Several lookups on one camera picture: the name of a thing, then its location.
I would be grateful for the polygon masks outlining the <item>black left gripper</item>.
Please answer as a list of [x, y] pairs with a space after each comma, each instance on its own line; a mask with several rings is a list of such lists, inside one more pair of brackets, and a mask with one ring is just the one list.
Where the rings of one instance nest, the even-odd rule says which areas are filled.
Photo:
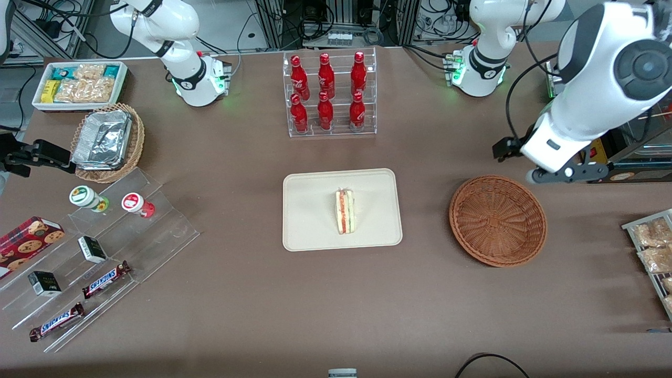
[[510, 139], [501, 139], [492, 146], [493, 158], [497, 161], [504, 161], [507, 157], [523, 157], [522, 148], [528, 137], [511, 137]]

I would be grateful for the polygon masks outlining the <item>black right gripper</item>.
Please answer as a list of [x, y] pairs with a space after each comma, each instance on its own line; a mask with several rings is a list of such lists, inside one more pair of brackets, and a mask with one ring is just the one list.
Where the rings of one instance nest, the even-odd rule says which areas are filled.
[[67, 174], [74, 174], [77, 168], [67, 149], [46, 140], [23, 143], [13, 134], [1, 134], [1, 160], [5, 172], [19, 176], [30, 176], [32, 161], [37, 166], [54, 167]]

